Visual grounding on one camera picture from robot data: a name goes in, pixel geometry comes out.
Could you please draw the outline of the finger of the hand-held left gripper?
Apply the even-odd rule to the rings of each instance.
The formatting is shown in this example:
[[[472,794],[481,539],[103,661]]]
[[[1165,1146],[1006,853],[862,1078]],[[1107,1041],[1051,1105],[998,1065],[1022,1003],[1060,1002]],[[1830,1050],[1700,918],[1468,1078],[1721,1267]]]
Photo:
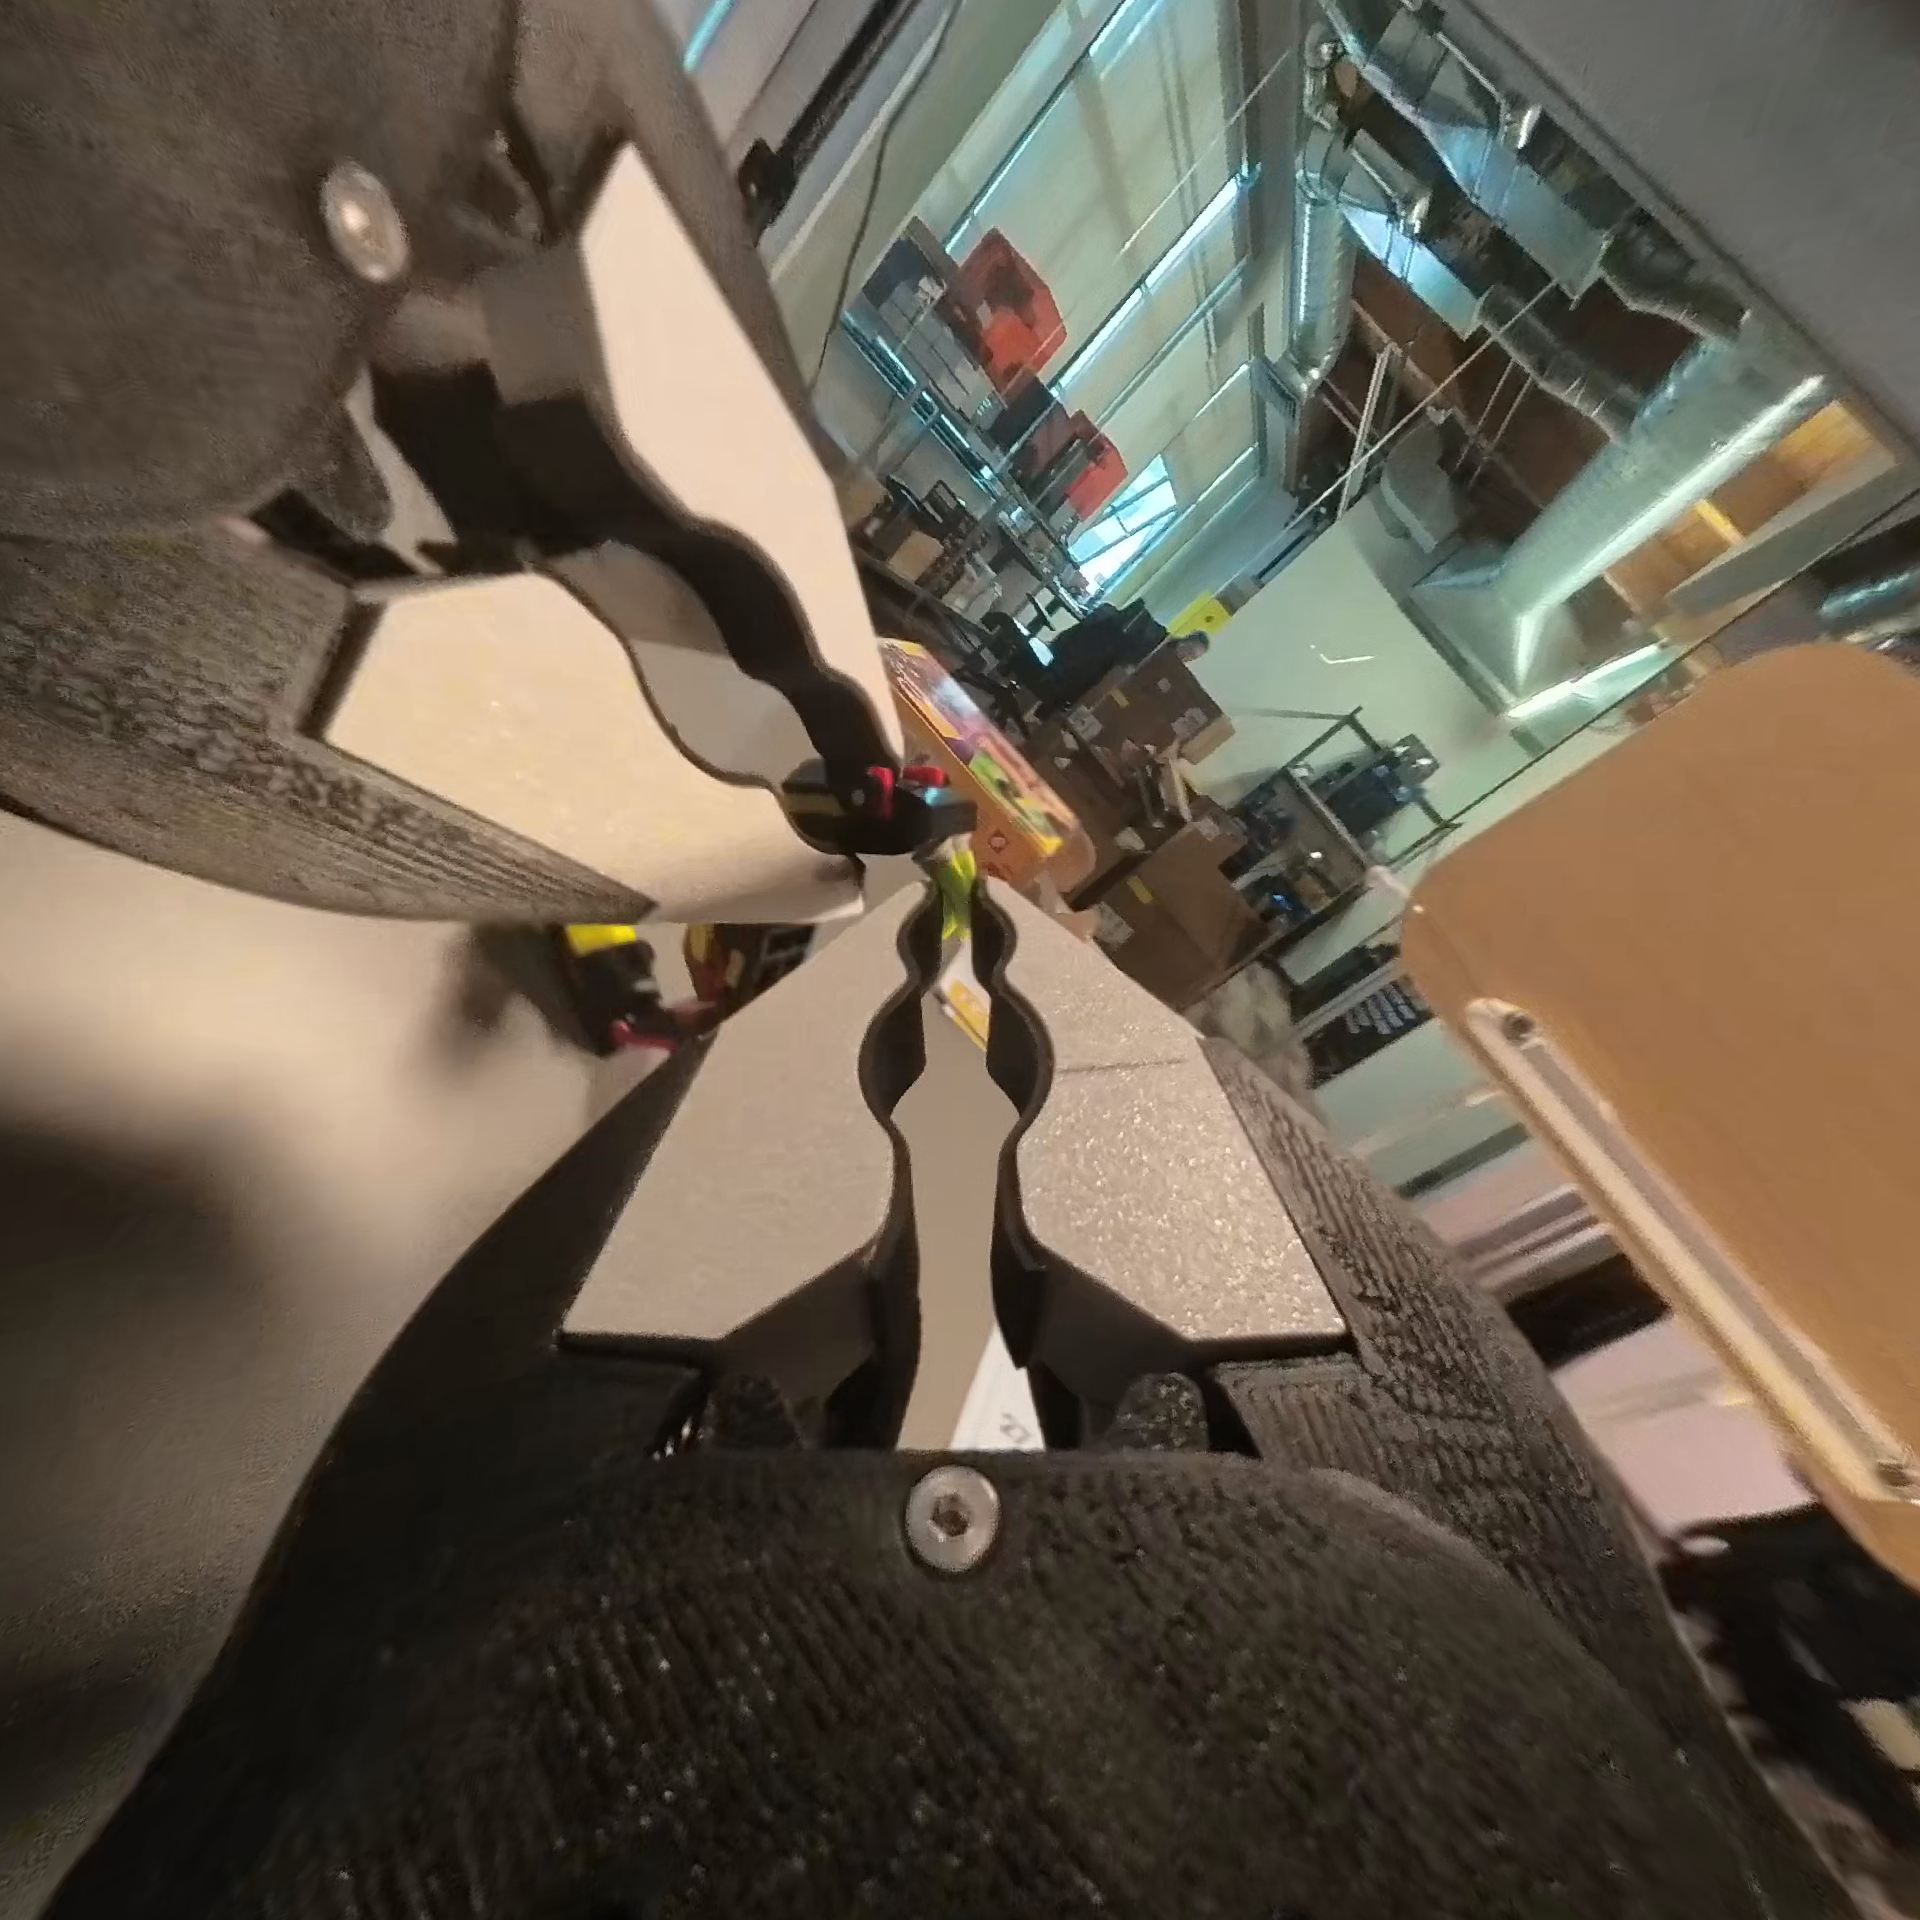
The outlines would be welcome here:
[[[808,433],[636,146],[559,240],[486,276],[500,437],[588,545],[663,563],[838,803],[897,803],[905,749]]]
[[[781,782],[813,760],[668,568],[606,545],[552,572],[382,593],[320,738],[557,854],[651,922],[831,924],[859,867],[804,841]]]

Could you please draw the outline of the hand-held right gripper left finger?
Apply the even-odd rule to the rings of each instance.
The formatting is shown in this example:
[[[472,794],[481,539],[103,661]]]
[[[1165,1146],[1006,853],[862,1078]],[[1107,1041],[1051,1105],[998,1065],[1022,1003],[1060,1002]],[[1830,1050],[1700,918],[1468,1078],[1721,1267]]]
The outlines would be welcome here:
[[[926,1068],[940,894],[877,902],[710,1032],[563,1342],[756,1377],[828,1444],[893,1444],[921,1358],[895,1108]]]

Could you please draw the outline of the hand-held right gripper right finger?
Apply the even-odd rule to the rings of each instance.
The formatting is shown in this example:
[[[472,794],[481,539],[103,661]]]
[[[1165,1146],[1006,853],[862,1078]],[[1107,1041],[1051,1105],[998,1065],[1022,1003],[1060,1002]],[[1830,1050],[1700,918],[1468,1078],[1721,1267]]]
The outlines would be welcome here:
[[[1152,1377],[1348,1348],[1318,1251],[1199,1034],[998,880],[972,907],[985,1065],[1013,1114],[991,1300],[1043,1444],[1091,1444]]]

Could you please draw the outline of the black red yellow lego model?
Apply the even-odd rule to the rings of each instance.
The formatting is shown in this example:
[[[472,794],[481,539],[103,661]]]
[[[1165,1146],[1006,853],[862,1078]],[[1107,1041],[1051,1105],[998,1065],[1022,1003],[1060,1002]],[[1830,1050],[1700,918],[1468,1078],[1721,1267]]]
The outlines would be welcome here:
[[[911,857],[931,878],[968,875],[975,806],[931,762],[872,765],[845,787],[819,763],[784,782],[784,812],[825,853]],[[564,924],[547,933],[566,1013],[590,1053],[672,1053],[739,1014],[798,972],[819,933],[808,924],[692,924],[680,938],[687,994],[670,1000],[656,950],[630,924]]]

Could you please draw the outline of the orange cardboard lego box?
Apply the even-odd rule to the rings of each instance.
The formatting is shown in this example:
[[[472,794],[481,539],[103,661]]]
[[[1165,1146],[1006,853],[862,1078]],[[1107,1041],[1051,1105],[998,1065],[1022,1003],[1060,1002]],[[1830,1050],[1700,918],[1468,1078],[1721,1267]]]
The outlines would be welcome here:
[[[880,638],[908,756],[934,765],[975,810],[972,846],[983,875],[1040,899],[1073,894],[1094,849],[1072,806],[949,668],[913,640]]]

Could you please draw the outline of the metal shelf rack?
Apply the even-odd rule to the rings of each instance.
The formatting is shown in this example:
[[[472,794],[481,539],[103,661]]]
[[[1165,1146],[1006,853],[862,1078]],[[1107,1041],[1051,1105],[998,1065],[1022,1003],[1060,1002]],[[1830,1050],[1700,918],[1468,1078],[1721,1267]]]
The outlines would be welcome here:
[[[1067,330],[1040,378],[995,390],[952,300],[974,243],[951,252],[905,219],[852,283],[812,395],[848,454],[854,539],[880,564],[974,618],[1055,622],[1101,596],[1073,554],[1093,520],[1040,498],[1067,416],[1093,416],[1065,390]]]

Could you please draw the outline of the open instruction booklet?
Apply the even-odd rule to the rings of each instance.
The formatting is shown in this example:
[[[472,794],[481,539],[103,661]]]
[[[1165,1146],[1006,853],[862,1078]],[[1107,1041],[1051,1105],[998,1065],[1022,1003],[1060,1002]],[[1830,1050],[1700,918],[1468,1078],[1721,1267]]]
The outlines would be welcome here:
[[[1046,1448],[1033,1388],[996,1328],[988,1332],[949,1448],[965,1453]]]

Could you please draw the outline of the stack of cardboard boxes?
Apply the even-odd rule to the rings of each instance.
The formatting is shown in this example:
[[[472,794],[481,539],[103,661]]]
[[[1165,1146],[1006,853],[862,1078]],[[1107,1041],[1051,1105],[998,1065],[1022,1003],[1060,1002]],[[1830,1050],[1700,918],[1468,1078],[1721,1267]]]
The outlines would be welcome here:
[[[1175,638],[1030,738],[1094,854],[1070,902],[1094,913],[1115,968],[1175,1010],[1278,958],[1369,868],[1307,772],[1281,765],[1231,798],[1207,787],[1205,763],[1231,737]]]

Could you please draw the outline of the wooden board on white stand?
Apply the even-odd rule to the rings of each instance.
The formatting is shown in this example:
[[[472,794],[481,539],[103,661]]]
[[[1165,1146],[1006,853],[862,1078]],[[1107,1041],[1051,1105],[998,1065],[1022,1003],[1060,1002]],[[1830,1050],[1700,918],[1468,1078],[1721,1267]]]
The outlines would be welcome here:
[[[1411,892],[1436,1022],[1885,1573],[1918,1579],[1918,685],[1708,678]]]

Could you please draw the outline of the silver ventilation duct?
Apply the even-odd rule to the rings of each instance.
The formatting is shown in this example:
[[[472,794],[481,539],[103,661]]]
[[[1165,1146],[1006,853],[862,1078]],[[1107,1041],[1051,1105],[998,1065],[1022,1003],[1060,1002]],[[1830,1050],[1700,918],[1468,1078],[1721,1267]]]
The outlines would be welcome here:
[[[1307,6],[1279,362],[1297,406],[1347,350],[1359,257],[1609,441],[1742,443],[1781,406],[1743,301],[1433,5]],[[1657,386],[1577,338],[1592,296],[1692,338]]]

